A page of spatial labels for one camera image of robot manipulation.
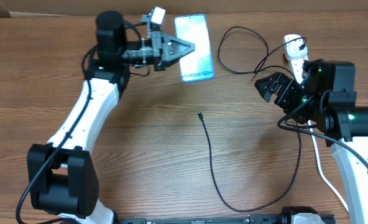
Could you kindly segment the black smartphone with blue screen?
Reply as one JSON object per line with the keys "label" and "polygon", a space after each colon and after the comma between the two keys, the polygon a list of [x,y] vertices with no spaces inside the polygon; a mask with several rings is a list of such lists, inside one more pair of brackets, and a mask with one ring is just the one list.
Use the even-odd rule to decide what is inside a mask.
{"label": "black smartphone with blue screen", "polygon": [[182,81],[195,82],[213,78],[213,57],[206,16],[178,16],[174,24],[176,36],[195,45],[194,51],[180,59]]}

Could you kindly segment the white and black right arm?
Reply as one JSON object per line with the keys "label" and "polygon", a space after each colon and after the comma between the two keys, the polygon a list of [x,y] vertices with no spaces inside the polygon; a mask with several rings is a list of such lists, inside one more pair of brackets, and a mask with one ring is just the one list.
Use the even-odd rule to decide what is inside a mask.
{"label": "white and black right arm", "polygon": [[275,72],[255,81],[265,101],[285,116],[281,129],[326,141],[343,182],[351,223],[368,223],[368,106],[356,106],[352,62],[305,61],[301,82]]}

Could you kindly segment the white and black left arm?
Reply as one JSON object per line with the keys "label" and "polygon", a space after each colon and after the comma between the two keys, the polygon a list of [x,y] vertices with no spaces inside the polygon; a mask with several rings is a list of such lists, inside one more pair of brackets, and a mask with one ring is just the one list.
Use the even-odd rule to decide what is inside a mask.
{"label": "white and black left arm", "polygon": [[118,215],[99,199],[99,182],[91,153],[109,113],[131,77],[131,68],[163,71],[192,53],[195,45],[162,30],[165,10],[144,14],[147,36],[127,39],[137,25],[116,11],[96,18],[96,45],[81,61],[83,87],[61,128],[45,144],[27,153],[28,186],[22,197],[53,215],[54,222],[117,223]]}

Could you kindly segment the white charger plug adapter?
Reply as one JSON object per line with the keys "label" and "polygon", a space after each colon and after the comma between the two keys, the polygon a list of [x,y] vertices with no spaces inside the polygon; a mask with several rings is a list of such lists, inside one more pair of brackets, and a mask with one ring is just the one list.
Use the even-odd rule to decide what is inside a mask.
{"label": "white charger plug adapter", "polygon": [[285,44],[285,56],[287,60],[297,60],[308,55],[308,48],[305,45],[306,39],[298,34],[288,34],[283,38]]}

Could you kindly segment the white power strip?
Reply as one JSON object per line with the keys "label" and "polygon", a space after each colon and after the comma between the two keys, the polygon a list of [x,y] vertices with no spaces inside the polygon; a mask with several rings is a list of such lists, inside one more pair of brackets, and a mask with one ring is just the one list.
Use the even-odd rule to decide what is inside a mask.
{"label": "white power strip", "polygon": [[294,74],[295,80],[299,84],[301,84],[303,81],[303,74],[304,74],[303,64],[305,60],[308,60],[308,55],[301,59],[288,60],[290,71]]}

